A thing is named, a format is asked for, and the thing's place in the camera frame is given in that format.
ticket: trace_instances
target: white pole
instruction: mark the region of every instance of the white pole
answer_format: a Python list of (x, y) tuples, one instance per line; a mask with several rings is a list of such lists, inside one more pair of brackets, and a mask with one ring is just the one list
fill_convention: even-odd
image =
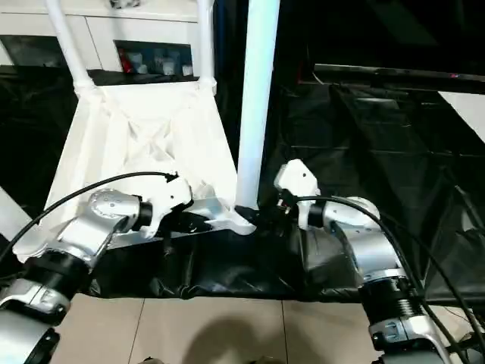
[(214, 79), (214, 35), (212, 7), (214, 0), (198, 0), (201, 73), (199, 82), (215, 90)]
[(74, 90), (79, 95), (82, 89), (94, 88), (95, 85), (88, 76), (86, 67), (84, 67), (83, 59), (77, 50), (59, 0), (45, 0), (45, 4), (47, 5), (48, 14), (54, 26), (62, 53), (64, 53), (69, 71), (73, 76)]
[(236, 204), (256, 209), (280, 0), (250, 0)]
[[(0, 234), (7, 240), (12, 240), (30, 221), (29, 215), (0, 187)], [(34, 225), (15, 244), (14, 253), (34, 253), (44, 244), (44, 240), (45, 234), (41, 227)]]

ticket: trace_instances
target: tile floor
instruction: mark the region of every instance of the tile floor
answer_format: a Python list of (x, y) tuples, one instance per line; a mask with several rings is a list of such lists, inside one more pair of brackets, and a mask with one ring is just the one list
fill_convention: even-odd
[[(435, 308), (455, 337), (466, 322)], [(197, 298), (98, 300), (77, 295), (58, 328), (52, 364), (370, 363), (377, 358), (360, 305)]]

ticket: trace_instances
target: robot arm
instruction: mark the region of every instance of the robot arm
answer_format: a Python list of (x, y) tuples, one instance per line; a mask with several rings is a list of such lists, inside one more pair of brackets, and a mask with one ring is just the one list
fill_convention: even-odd
[(25, 275), (0, 294), (0, 362), (47, 364), (59, 342), (53, 326), (86, 283), (115, 234), (156, 232), (172, 208), (190, 203), (183, 178), (167, 183), (151, 202), (116, 190), (99, 190), (87, 207), (26, 262)]
[[(320, 194), (317, 179), (298, 159), (280, 169), (274, 185), (285, 191), (281, 196)], [(372, 202), (359, 197), (345, 199), (380, 217)], [(283, 198), (278, 205), (289, 209), (291, 203)], [(374, 349), (384, 352), (378, 362), (451, 364), (433, 321), (412, 293), (401, 262), (379, 226), (360, 211), (339, 203), (301, 201), (297, 205), (301, 229), (323, 228), (335, 234), (350, 257)]]

